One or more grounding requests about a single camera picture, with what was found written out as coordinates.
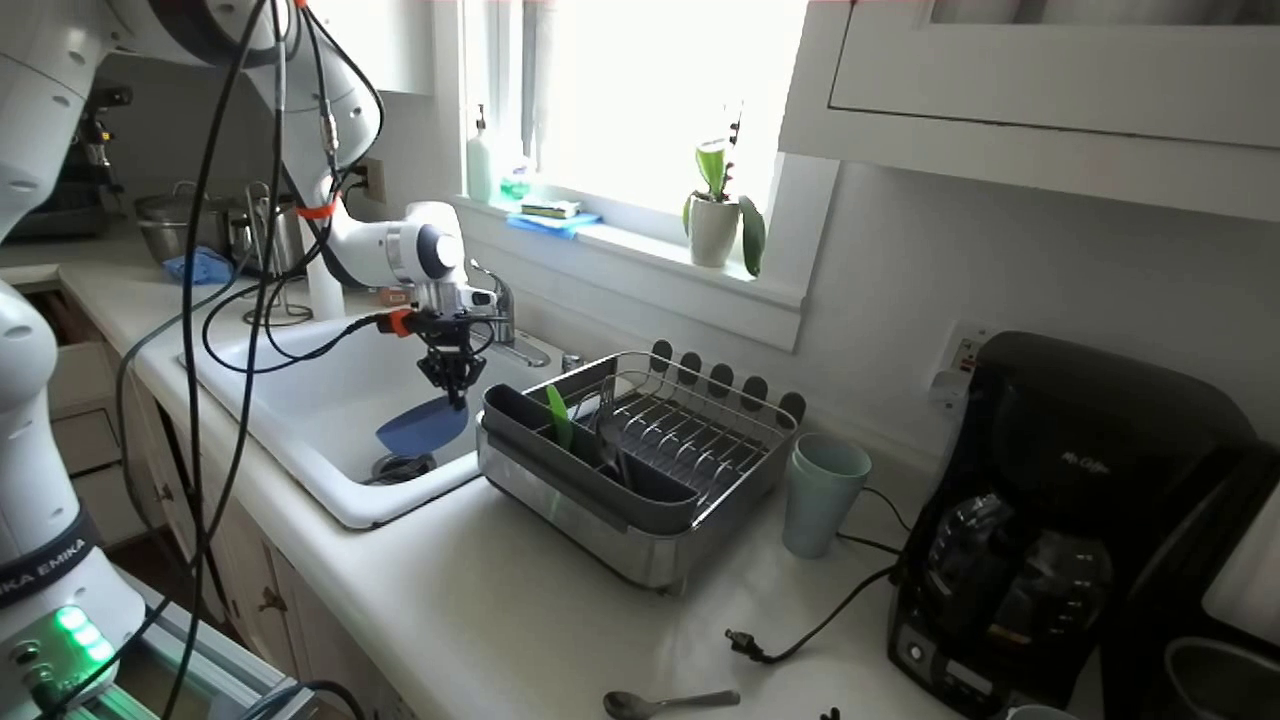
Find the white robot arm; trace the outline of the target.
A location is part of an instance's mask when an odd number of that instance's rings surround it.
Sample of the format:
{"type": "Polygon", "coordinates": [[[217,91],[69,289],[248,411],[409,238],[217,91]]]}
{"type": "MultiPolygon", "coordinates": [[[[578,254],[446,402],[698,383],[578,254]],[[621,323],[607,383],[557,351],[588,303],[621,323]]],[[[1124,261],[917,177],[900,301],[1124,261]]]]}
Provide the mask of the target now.
{"type": "MultiPolygon", "coordinates": [[[[307,0],[0,0],[0,235],[104,224],[111,181],[94,111],[110,56],[220,63],[252,80],[277,103],[277,169],[331,274],[409,289],[418,303],[375,323],[430,345],[437,389],[477,379],[456,210],[419,205],[400,219],[357,219],[344,208],[344,171],[374,149],[385,109],[307,0]]],[[[58,360],[47,320],[26,291],[0,289],[3,720],[84,707],[154,621],[94,539],[69,479],[47,411],[58,360]]]]}

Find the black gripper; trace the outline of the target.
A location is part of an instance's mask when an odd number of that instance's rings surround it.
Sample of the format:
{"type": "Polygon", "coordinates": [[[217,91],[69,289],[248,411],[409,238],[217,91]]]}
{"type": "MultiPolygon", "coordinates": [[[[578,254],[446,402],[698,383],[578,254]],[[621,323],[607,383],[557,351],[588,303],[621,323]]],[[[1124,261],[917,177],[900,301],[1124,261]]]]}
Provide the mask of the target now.
{"type": "Polygon", "coordinates": [[[430,355],[419,360],[419,372],[437,389],[446,389],[447,395],[465,395],[482,379],[484,355],[474,345],[474,315],[469,312],[441,315],[441,312],[423,306],[418,315],[418,337],[430,348],[430,355]]]}

